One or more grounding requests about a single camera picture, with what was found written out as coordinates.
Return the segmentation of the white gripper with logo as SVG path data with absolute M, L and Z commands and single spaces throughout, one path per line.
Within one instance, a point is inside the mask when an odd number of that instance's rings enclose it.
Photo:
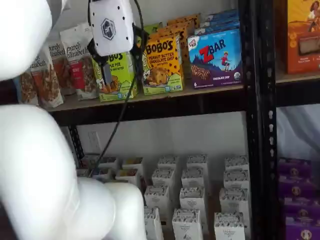
M 92 0 L 89 21 L 93 39 L 87 49 L 98 64 L 104 83 L 112 81 L 109 55 L 129 52 L 134 58 L 136 74 L 143 74 L 143 53 L 148 41 L 144 28 L 134 24 L 128 0 Z

